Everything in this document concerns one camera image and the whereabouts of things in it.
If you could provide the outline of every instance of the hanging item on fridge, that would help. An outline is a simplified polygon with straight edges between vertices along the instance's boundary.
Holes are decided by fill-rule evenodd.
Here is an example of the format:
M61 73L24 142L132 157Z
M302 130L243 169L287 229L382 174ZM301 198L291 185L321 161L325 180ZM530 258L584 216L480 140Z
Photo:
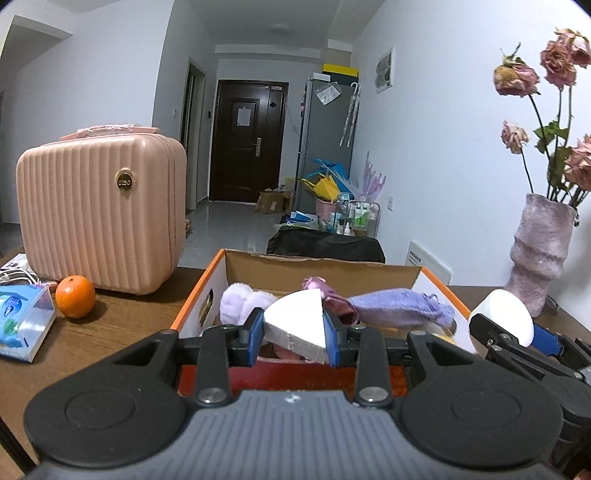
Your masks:
M351 86L355 89L353 90L353 95L351 95L351 100L349 101L349 112L347 113L347 120L345 120L345 127L343 128L343 135L340 137L339 144L341 147L343 146L343 142L345 141L345 135L347 134L347 129L349 128L350 122L351 129L349 130L347 148L351 146L351 139L353 138L353 131L355 130L357 114L359 113L359 84L357 82L353 82Z
M316 90L316 96L320 99L322 105L328 105L341 93L343 93L343 90L336 82L329 83L328 86L323 85L322 87Z

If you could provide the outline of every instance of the pink suitcase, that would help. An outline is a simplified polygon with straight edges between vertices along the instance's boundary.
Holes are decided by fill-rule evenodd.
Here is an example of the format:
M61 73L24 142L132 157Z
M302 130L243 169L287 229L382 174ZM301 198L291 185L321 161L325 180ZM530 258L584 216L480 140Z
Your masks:
M187 157L158 131L93 127L23 153L18 213L37 275L137 295L168 279L184 248Z

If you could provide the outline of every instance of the orange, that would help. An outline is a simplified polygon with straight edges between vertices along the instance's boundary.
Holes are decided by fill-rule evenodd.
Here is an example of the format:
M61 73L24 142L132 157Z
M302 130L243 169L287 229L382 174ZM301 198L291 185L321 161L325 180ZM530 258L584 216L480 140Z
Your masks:
M57 286L57 308L68 318L79 319L88 315L95 306L95 287L82 275L64 278Z

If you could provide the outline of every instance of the bottle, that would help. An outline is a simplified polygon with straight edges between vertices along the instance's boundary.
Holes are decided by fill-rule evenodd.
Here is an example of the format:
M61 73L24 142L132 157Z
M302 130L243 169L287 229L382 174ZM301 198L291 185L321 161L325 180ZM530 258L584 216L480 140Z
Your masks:
M355 209L355 219L353 220L353 226L361 226L361 207Z
M361 211L361 222L360 225L364 228L367 228L369 220L369 211L367 207L363 207Z

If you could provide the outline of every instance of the purple fabric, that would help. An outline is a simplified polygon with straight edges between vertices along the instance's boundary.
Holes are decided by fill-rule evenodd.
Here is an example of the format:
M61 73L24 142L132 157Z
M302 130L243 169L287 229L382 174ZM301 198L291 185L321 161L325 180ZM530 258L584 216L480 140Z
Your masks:
M354 325L357 323L358 315L355 307L353 307L349 300L335 292L332 287L329 287L324 278L307 278L301 287L302 290L318 288L322 295L323 307L334 313L344 325Z
M436 295L407 288L374 291L349 301L357 309L359 321L375 327L414 327L433 322L453 329L455 324L451 305L439 303Z

